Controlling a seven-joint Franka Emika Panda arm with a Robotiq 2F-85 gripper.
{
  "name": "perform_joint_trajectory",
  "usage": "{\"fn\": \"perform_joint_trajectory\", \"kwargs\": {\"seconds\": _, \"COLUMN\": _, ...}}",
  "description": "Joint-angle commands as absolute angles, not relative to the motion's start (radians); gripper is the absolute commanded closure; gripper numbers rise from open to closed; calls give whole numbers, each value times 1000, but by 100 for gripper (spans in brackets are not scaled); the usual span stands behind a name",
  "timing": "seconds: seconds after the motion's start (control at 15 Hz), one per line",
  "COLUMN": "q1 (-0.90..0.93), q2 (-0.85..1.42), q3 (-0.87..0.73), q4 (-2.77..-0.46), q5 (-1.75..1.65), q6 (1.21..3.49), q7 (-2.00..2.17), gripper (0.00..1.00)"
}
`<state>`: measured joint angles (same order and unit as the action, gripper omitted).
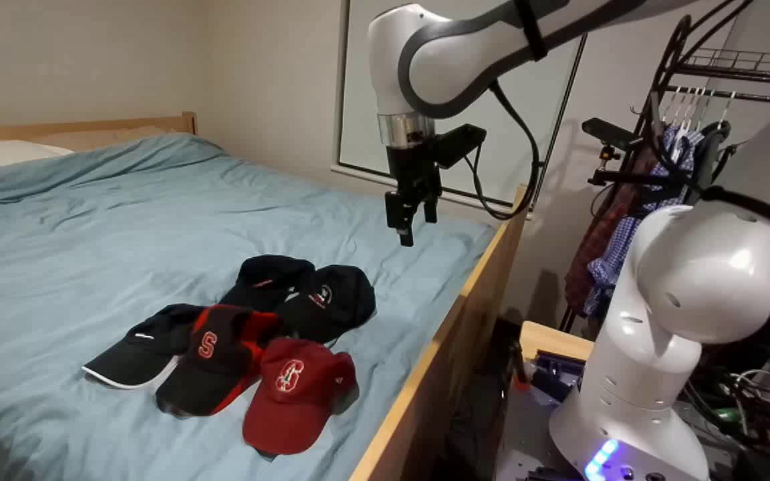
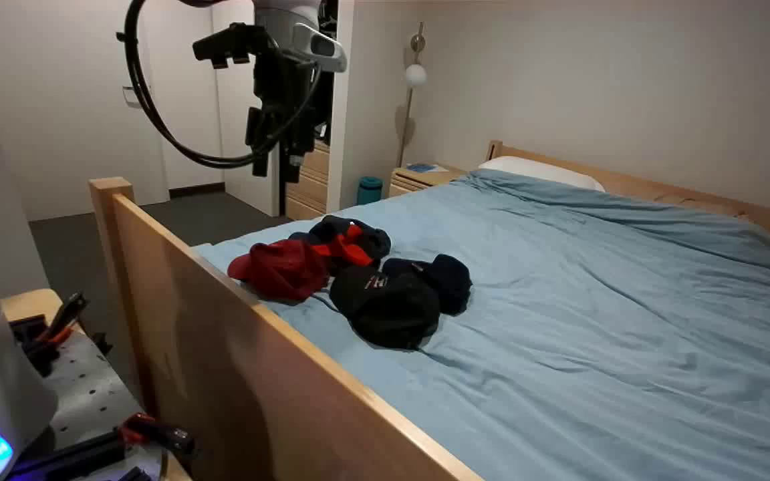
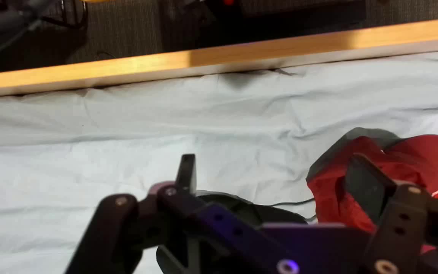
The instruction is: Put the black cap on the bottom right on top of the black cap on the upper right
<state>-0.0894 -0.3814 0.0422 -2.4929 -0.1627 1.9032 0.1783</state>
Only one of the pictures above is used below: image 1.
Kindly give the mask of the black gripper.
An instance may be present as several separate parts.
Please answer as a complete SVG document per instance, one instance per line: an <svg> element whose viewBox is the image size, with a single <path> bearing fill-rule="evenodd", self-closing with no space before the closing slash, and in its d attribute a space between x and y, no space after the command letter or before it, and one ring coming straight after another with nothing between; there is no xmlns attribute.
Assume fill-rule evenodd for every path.
<svg viewBox="0 0 770 481"><path fill-rule="evenodd" d="M412 220L420 204L425 210L425 223L439 223L439 196L440 196L440 176L435 164L428 159L428 147L389 147L387 151L387 170L396 180L396 202L399 202L399 239L400 246L415 246Z"/></svg>

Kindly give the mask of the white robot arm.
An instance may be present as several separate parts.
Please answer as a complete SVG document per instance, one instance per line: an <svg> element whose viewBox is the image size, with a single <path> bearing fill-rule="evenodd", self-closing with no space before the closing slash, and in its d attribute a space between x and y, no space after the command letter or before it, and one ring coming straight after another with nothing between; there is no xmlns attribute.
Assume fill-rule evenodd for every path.
<svg viewBox="0 0 770 481"><path fill-rule="evenodd" d="M387 227L403 246L423 210L435 220L439 171L482 144L476 127L439 135L435 124L468 110L498 79L546 59L555 45L610 25L650 20L689 0L502 0L448 20L420 4L377 15L367 29L379 140L396 190L384 196Z"/></svg>

